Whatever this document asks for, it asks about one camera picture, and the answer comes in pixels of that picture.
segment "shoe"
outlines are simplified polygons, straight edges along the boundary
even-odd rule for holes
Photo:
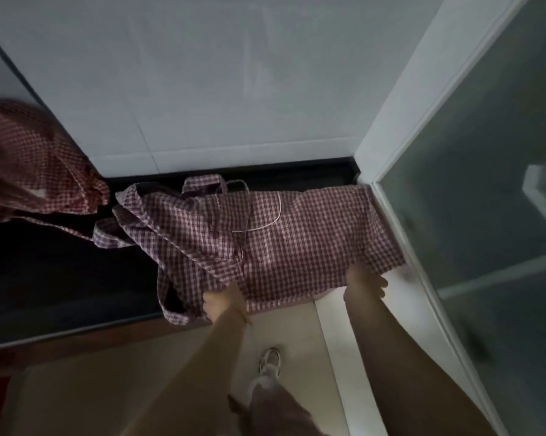
[[[259,360],[259,375],[264,375],[268,370],[273,371],[275,377],[279,378],[281,374],[281,353],[274,347],[264,351]]]

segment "door frame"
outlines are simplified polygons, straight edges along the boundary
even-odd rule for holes
[[[360,182],[370,184],[407,264],[424,288],[429,314],[436,318],[499,436],[508,436],[507,429],[380,181],[527,1],[444,0],[354,156],[361,171]]]

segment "white string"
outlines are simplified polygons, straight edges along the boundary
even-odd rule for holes
[[[263,229],[277,223],[277,220],[279,220],[281,218],[281,212],[283,211],[283,202],[281,201],[281,193],[279,191],[277,191],[277,197],[279,198],[279,213],[277,214],[277,218],[275,220],[273,220],[271,223],[268,223],[267,225],[261,226],[259,228],[251,228],[250,230],[240,230],[240,231],[234,231],[233,230],[232,232],[233,233],[249,233],[250,231],[263,230]]]

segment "black surface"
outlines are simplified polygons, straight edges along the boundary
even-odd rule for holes
[[[298,190],[355,183],[350,158],[109,179],[112,194],[156,181],[180,190],[190,175],[219,173],[250,190]],[[42,216],[90,234],[115,198],[92,216]],[[56,228],[13,220],[0,224],[0,346],[75,329],[161,316],[157,265],[137,247],[99,249]]]

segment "person's right hand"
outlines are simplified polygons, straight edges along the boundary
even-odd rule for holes
[[[248,320],[247,302],[244,300],[243,293],[236,282],[226,286],[223,291],[205,292],[203,299],[202,308],[213,323],[229,308],[238,310],[245,320]]]
[[[346,293],[351,291],[367,292],[372,295],[374,299],[384,298],[386,295],[384,288],[388,286],[388,282],[385,278],[374,274],[371,270],[359,263],[352,264],[349,267],[346,274],[346,283]]]

